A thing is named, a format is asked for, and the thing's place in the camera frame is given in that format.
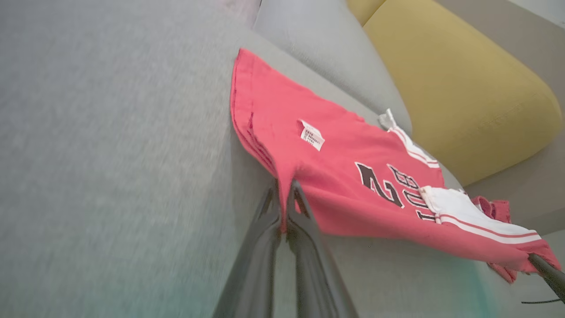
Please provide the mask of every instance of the basketball jersey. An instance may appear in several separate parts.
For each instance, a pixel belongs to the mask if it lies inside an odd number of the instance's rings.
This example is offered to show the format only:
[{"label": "basketball jersey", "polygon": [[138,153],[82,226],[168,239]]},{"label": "basketball jersey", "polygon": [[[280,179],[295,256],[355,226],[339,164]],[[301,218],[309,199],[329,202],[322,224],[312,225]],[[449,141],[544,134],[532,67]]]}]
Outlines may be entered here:
[{"label": "basketball jersey", "polygon": [[409,239],[535,272],[523,247],[436,222],[419,189],[444,188],[440,166],[396,126],[389,111],[390,129],[369,125],[241,49],[231,113],[242,145],[278,179],[283,213],[294,178],[327,234]]}]

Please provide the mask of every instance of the gray sofa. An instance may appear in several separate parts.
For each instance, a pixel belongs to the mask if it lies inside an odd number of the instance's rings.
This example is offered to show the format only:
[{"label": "gray sofa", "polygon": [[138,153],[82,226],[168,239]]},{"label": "gray sofa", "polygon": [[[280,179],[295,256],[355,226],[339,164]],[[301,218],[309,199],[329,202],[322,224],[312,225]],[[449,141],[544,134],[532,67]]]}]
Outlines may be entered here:
[{"label": "gray sofa", "polygon": [[[205,3],[21,0],[0,12],[0,317],[211,315],[271,181],[231,125],[240,47],[378,125]],[[514,316],[484,263],[326,238],[361,317]],[[275,317],[295,316],[293,266],[281,245]]]}]

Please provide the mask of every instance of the white label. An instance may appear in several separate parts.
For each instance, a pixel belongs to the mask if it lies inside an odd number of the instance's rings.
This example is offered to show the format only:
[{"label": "white label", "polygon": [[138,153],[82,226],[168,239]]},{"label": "white label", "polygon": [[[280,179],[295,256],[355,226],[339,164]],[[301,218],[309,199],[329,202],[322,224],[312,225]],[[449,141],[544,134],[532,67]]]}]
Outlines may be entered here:
[{"label": "white label", "polygon": [[312,125],[308,124],[305,121],[301,121],[304,125],[304,129],[302,130],[302,134],[300,138],[305,140],[307,143],[311,144],[320,151],[321,146],[324,144],[325,140],[321,136],[321,132],[314,128]]}]

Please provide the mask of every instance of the black cable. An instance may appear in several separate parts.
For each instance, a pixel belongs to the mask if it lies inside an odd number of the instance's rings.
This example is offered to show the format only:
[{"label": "black cable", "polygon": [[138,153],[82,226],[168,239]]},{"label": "black cable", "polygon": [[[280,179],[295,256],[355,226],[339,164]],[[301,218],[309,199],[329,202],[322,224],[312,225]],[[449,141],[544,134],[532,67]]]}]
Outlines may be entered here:
[{"label": "black cable", "polygon": [[560,302],[561,299],[553,299],[553,300],[546,300],[543,302],[522,302],[523,304],[547,304],[547,303],[555,303]]}]

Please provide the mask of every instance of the clothing tag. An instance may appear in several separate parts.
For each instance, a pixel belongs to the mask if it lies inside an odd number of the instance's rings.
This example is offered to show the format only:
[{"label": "clothing tag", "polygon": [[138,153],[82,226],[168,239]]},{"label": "clothing tag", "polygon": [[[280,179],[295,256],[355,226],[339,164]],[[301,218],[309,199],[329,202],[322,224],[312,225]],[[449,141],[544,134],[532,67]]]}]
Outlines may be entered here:
[{"label": "clothing tag", "polygon": [[386,130],[393,129],[397,126],[390,108],[388,108],[384,114],[379,115],[377,119],[379,120],[379,124]]},{"label": "clothing tag", "polygon": [[321,146],[324,144],[325,140],[321,136],[321,132],[314,128],[312,125],[308,124],[307,122],[300,120],[304,125],[304,129],[302,130],[302,134],[300,138],[307,141],[309,144],[313,145],[318,151],[320,151]]}]

